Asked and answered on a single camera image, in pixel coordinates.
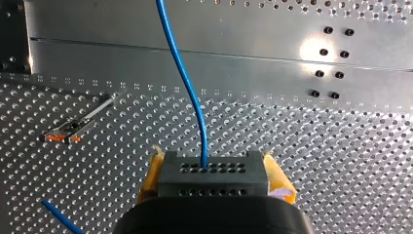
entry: metal bracket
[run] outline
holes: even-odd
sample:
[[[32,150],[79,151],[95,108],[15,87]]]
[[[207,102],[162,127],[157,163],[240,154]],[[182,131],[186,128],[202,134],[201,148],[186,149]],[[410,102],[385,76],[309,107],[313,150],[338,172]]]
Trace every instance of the metal bracket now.
[[[24,2],[0,0],[0,72],[31,74]]]

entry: perforated aluminum panel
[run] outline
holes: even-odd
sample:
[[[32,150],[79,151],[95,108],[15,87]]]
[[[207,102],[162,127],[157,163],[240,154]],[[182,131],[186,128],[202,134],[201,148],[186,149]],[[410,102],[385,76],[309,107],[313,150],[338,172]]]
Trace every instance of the perforated aluminum panel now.
[[[410,2],[248,3],[169,1],[205,107],[211,156],[272,152],[317,233],[412,233]],[[26,6],[38,74],[0,79],[2,232],[68,233],[40,205],[49,198],[85,232],[110,233],[135,204],[153,144],[200,154],[154,2]],[[327,25],[333,34],[324,35]],[[343,35],[348,27],[355,36]],[[324,45],[337,48],[327,47],[330,55],[345,48],[351,56],[315,55]],[[322,78],[314,75],[319,69]],[[345,78],[334,78],[336,71]],[[328,97],[332,91],[338,100]],[[82,143],[36,140],[54,120],[85,113],[95,96],[114,92],[121,96],[116,107],[96,116],[98,126]]]

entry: yellow plastic part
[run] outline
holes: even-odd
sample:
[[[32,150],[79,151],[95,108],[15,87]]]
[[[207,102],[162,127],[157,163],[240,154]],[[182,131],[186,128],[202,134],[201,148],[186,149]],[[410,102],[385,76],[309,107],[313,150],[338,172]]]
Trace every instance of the yellow plastic part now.
[[[158,177],[161,172],[162,164],[164,163],[165,152],[158,145],[153,146],[157,153],[152,157],[151,165],[149,166],[148,174],[140,189],[137,203],[141,203],[148,195],[157,195]]]
[[[271,154],[266,153],[264,155],[264,165],[270,182],[270,192],[275,191],[276,189],[288,189],[292,192],[292,195],[285,195],[284,200],[289,204],[294,204],[297,190],[295,190],[294,185],[289,181],[288,177]]]

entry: blue wire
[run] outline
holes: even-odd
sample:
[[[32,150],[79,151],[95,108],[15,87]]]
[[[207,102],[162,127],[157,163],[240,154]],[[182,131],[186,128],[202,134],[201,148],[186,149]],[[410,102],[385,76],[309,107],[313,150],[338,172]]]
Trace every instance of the blue wire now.
[[[50,202],[44,200],[42,201],[43,206],[47,210],[49,210],[55,218],[57,218],[61,223],[63,223],[64,226],[67,227],[71,232],[75,234],[83,234],[82,230],[79,229],[77,226],[75,226],[67,217],[65,217],[54,205],[52,205]]]
[[[170,28],[169,18],[167,14],[167,9],[165,7],[164,0],[157,0],[156,5],[158,7],[159,17],[161,18],[162,27],[164,28],[165,35],[169,44],[170,52],[172,53],[173,59],[175,60],[176,66],[182,77],[183,83],[185,84],[186,90],[188,91],[189,98],[192,100],[194,105],[195,114],[197,115],[198,125],[201,132],[201,142],[202,142],[202,153],[201,153],[201,166],[203,168],[207,167],[207,126],[204,119],[204,114],[201,109],[200,102],[198,101],[197,94],[195,94],[195,89],[192,86],[191,79],[186,71],[185,64],[180,56],[178,47],[176,46],[175,38],[173,37],[172,29]]]

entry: metal clip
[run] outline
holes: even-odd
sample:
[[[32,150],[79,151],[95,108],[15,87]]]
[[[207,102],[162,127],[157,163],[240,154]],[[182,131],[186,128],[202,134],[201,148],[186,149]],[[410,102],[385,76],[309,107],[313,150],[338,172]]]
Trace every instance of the metal clip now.
[[[81,141],[82,135],[94,127],[95,120],[93,117],[102,109],[112,106],[114,102],[115,96],[112,95],[108,100],[85,116],[81,118],[77,118],[76,116],[67,118],[57,125],[57,127],[47,131],[44,135],[41,135],[40,140],[44,142],[46,142],[46,140],[63,141],[66,144]]]

